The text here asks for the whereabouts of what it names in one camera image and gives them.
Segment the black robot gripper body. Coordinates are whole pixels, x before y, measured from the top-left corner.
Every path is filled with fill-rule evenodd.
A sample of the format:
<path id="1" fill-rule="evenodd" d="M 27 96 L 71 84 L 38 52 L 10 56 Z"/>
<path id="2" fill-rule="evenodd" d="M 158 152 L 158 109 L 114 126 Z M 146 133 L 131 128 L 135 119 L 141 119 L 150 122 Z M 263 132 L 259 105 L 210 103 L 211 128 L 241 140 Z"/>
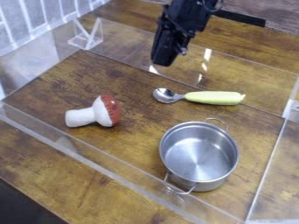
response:
<path id="1" fill-rule="evenodd" d="M 219 11 L 219 0 L 173 0 L 163 7 L 163 14 L 158 20 L 157 33 L 182 35 L 193 39 L 197 32 L 206 28 L 211 15 Z"/>

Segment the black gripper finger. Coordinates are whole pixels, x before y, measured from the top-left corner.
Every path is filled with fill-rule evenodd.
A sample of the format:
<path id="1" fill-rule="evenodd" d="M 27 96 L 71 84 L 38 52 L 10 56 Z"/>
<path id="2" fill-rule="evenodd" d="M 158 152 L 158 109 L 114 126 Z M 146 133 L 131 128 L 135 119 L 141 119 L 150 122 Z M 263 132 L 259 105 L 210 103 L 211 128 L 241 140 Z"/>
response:
<path id="1" fill-rule="evenodd" d="M 169 20 L 161 20 L 154 36 L 151 60 L 165 67 L 173 64 L 173 38 L 173 25 Z"/>
<path id="2" fill-rule="evenodd" d="M 187 53 L 191 37 L 181 31 L 173 30 L 173 63 L 179 54 Z"/>

